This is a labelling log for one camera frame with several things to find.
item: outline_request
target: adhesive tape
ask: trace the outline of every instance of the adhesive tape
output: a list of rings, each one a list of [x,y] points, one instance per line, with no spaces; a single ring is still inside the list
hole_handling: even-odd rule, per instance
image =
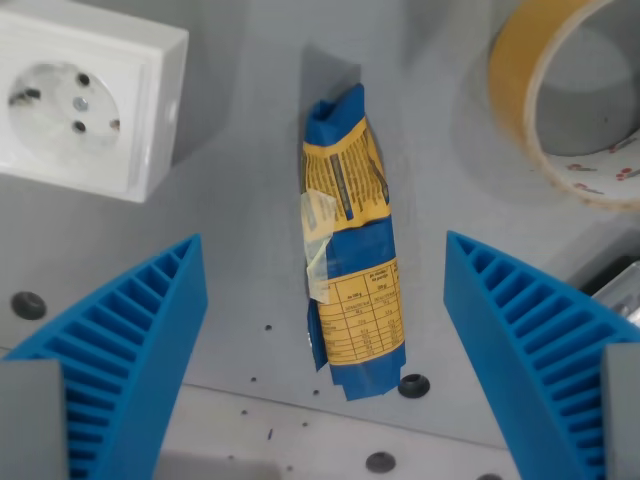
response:
[[[640,210],[640,137],[578,157],[543,151],[536,128],[538,95],[567,38],[615,0],[526,0],[500,33],[489,64],[489,96],[501,126],[544,175],[585,203]]]

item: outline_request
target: gray table surface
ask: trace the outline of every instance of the gray table surface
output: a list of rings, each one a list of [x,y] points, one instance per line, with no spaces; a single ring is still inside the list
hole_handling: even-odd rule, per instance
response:
[[[446,231],[578,283],[632,248],[638,224],[556,192],[497,132],[488,49],[517,2],[88,3],[191,31],[175,168],[144,205],[0,177],[0,346],[44,324],[12,316],[13,292],[41,295],[49,320],[201,232],[210,308],[185,382],[503,446],[442,303]],[[432,384],[420,400],[347,403],[307,341],[300,127],[312,103],[358,80],[392,195],[403,372]]]

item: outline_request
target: black screw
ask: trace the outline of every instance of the black screw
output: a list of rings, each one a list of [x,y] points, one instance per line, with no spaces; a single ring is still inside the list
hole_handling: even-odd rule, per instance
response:
[[[398,385],[398,392],[406,398],[424,397],[430,389],[431,384],[427,377],[418,373],[403,377]]]
[[[82,87],[88,87],[89,84],[91,83],[91,80],[89,79],[89,75],[87,75],[86,73],[79,73],[76,79],[78,80],[78,83]]]
[[[47,313],[47,304],[33,292],[18,292],[11,298],[14,313],[25,320],[40,320]]]
[[[390,453],[376,452],[369,455],[365,466],[372,473],[389,473],[396,468],[396,459]]]
[[[73,128],[73,131],[76,133],[84,133],[87,131],[87,127],[82,122],[77,122],[77,121],[73,122],[72,128]]]

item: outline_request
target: snack package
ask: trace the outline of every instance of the snack package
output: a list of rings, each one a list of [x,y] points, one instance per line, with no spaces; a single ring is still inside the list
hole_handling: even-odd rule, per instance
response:
[[[389,189],[364,110],[364,87],[321,101],[302,153],[302,227],[316,368],[347,400],[381,395],[405,363]]]

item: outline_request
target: power outlet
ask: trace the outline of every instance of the power outlet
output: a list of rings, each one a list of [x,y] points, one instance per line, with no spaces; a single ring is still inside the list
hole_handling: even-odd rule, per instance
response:
[[[0,172],[143,202],[171,168],[188,33],[58,2],[0,7]]]

